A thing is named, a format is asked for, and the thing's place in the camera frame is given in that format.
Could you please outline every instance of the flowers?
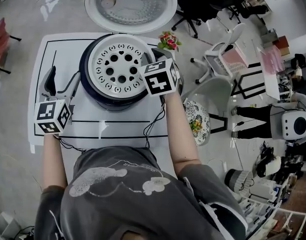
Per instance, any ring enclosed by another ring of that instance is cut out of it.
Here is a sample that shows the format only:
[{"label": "flowers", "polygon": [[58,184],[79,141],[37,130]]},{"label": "flowers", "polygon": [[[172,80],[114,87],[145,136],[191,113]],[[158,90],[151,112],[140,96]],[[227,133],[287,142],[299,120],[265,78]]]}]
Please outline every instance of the flowers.
[{"label": "flowers", "polygon": [[189,123],[189,126],[191,127],[191,130],[196,133],[200,129],[202,129],[202,124],[198,120],[193,120]]},{"label": "flowers", "polygon": [[158,38],[160,39],[160,42],[158,43],[158,48],[160,49],[167,48],[169,50],[176,49],[178,51],[178,46],[182,45],[178,38],[174,36],[174,33],[171,33],[170,31],[163,31]]}]

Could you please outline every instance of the round lid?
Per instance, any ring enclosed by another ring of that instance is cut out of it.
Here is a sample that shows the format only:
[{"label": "round lid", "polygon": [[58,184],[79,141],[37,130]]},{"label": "round lid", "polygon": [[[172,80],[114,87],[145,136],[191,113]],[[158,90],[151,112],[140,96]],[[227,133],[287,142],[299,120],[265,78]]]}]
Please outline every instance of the round lid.
[{"label": "round lid", "polygon": [[130,34],[115,34],[100,41],[88,59],[92,84],[102,93],[115,98],[129,98],[146,90],[138,71],[144,53],[155,62],[151,48]]},{"label": "round lid", "polygon": [[90,18],[107,30],[140,34],[170,21],[177,0],[85,0],[85,8]]}]

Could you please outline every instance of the tiled floor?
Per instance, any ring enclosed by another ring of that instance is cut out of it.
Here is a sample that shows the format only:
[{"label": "tiled floor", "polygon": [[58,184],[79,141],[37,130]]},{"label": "tiled floor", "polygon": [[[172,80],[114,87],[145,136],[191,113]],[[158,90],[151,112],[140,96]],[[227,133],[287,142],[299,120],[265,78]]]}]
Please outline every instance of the tiled floor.
[{"label": "tiled floor", "polygon": [[[237,22],[229,20],[225,11],[218,13],[221,23],[232,29]],[[27,140],[27,102],[31,73],[37,49],[44,35],[70,32],[103,32],[88,17],[84,9],[84,0],[6,0],[0,3],[0,19],[5,17],[8,32],[23,38],[18,43],[11,41],[5,68],[12,74],[0,74],[0,212],[6,211],[15,216],[22,227],[34,224],[38,207],[41,182],[41,147],[36,154],[31,154]],[[179,19],[177,15],[163,28],[143,34],[156,37],[162,30],[169,30]],[[259,46],[260,37],[256,27],[244,20],[247,29],[238,40],[239,47],[244,51],[249,63],[259,62],[255,46]],[[226,28],[217,19],[209,20],[198,26],[200,40],[188,34],[188,26],[182,23],[176,34],[183,43],[177,54],[177,64],[184,75],[185,88],[188,91],[195,86],[195,79],[203,74],[203,69],[190,63],[190,58],[201,58],[206,49],[223,38]],[[261,82],[261,76],[250,77],[245,86]],[[263,94],[261,97],[243,100],[239,95],[231,99],[230,106],[266,105],[270,99]],[[234,116],[229,118],[229,128],[242,121]],[[260,122],[246,123],[250,127]],[[213,134],[209,143],[199,148],[199,155],[204,164],[209,162],[219,176],[223,176],[221,162],[226,161],[228,168],[241,169],[235,143],[230,131]],[[259,154],[262,139],[236,140],[244,169],[251,170]],[[274,146],[275,154],[284,153],[283,141],[268,140]],[[169,151],[166,147],[154,148],[153,153],[163,170],[173,174]],[[79,156],[78,152],[63,151],[68,179],[72,178],[73,165]]]}]

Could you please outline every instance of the white sneaker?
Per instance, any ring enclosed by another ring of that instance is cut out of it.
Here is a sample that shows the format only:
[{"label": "white sneaker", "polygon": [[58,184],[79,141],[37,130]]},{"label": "white sneaker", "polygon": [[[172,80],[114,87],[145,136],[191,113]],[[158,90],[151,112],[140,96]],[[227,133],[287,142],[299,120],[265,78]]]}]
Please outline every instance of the white sneaker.
[{"label": "white sneaker", "polygon": [[238,139],[238,131],[232,131],[232,138]]},{"label": "white sneaker", "polygon": [[232,116],[237,115],[237,108],[238,108],[238,106],[235,106],[235,107],[231,110]]}]

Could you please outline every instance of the red chair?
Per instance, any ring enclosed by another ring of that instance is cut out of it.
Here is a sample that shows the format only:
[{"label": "red chair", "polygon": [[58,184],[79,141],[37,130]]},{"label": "red chair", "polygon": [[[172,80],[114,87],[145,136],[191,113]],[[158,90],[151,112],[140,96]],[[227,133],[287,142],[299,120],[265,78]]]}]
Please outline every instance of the red chair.
[{"label": "red chair", "polygon": [[[5,52],[5,50],[7,48],[7,43],[8,43],[8,39],[9,38],[21,41],[20,38],[10,36],[6,32],[6,30],[5,30],[5,21],[4,21],[4,18],[2,18],[0,20],[0,60],[1,60],[1,57],[2,57],[3,53]],[[8,73],[8,74],[11,74],[10,71],[4,70],[2,68],[0,68],[0,71],[3,71],[3,72]]]}]

